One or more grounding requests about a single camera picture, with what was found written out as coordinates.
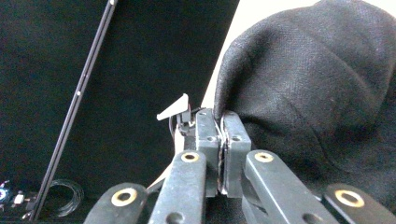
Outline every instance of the brass ring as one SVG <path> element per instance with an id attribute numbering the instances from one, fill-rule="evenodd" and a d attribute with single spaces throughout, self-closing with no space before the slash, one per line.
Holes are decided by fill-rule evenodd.
<path id="1" fill-rule="evenodd" d="M 349 195 L 352 198 L 356 199 L 356 202 L 351 202 L 350 200 L 344 198 L 343 197 L 344 194 Z M 338 199 L 338 201 L 340 201 L 340 203 L 343 203 L 350 207 L 363 207 L 364 206 L 363 198 L 358 193 L 350 191 L 350 190 L 339 189 L 335 192 L 335 197 Z"/>
<path id="2" fill-rule="evenodd" d="M 121 200 L 119 198 L 121 194 L 129 194 L 129 198 L 127 200 Z M 132 203 L 136 199 L 136 197 L 137 197 L 137 191 L 135 189 L 132 188 L 121 189 L 113 195 L 113 197 L 111 198 L 111 202 L 117 207 L 123 207 L 125 205 Z"/>
<path id="3" fill-rule="evenodd" d="M 254 155 L 254 158 L 257 161 L 261 161 L 261 162 L 270 162 L 274 160 L 274 157 L 266 152 L 258 152 L 256 153 L 256 155 Z"/>
<path id="4" fill-rule="evenodd" d="M 187 152 L 187 153 L 184 153 L 184 154 L 181 156 L 181 159 L 182 159 L 184 162 L 194 162 L 194 161 L 198 161 L 199 155 L 198 155 L 198 153 L 196 153 L 196 152 Z"/>

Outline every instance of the metal rod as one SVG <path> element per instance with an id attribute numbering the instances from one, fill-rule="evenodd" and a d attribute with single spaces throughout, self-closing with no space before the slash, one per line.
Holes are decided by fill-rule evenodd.
<path id="1" fill-rule="evenodd" d="M 102 19 L 99 24 L 99 28 L 96 32 L 95 39 L 93 40 L 90 53 L 87 61 L 85 62 L 84 69 L 82 70 L 81 77 L 79 79 L 76 92 L 73 96 L 72 103 L 70 104 L 69 110 L 67 111 L 66 118 L 64 120 L 64 126 L 59 134 L 58 142 L 56 143 L 55 149 L 52 154 L 52 158 L 49 162 L 49 167 L 41 183 L 40 191 L 37 194 L 37 201 L 35 202 L 35 209 L 32 211 L 29 220 L 38 220 L 44 201 L 46 200 L 47 194 L 50 189 L 50 183 L 55 175 L 58 167 L 59 160 L 64 151 L 64 145 L 70 133 L 70 129 L 73 125 L 73 121 L 78 112 L 79 104 L 81 103 L 82 95 L 84 94 L 85 88 L 87 87 L 88 80 L 98 56 L 99 50 L 102 46 L 103 39 L 105 37 L 107 27 L 111 21 L 118 0 L 109 0 L 106 4 L 105 12 L 103 13 Z"/>

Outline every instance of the coiled wire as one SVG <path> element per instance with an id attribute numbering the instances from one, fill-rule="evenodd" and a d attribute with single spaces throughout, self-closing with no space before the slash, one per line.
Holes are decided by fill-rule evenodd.
<path id="1" fill-rule="evenodd" d="M 65 217 L 74 212 L 79 207 L 82 200 L 84 199 L 84 190 L 78 183 L 68 179 L 53 180 L 50 184 L 50 187 L 52 188 L 55 186 L 64 186 L 73 190 L 72 200 L 67 205 L 57 209 L 56 213 L 52 215 L 53 217 Z"/>

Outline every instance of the garment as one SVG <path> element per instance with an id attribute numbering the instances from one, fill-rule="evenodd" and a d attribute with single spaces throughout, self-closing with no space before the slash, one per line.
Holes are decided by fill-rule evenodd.
<path id="1" fill-rule="evenodd" d="M 314 192 L 345 183 L 396 212 L 396 20 L 324 0 L 246 30 L 219 71 L 214 116 L 236 112 Z"/>

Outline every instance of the black backdrop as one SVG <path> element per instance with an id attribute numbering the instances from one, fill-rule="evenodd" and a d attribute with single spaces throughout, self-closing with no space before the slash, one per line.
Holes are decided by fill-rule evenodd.
<path id="1" fill-rule="evenodd" d="M 2 2 L 0 180 L 38 190 L 105 5 Z M 201 103 L 236 6 L 120 0 L 55 178 L 93 198 L 153 181 L 173 153 L 156 114 L 183 92 Z"/>

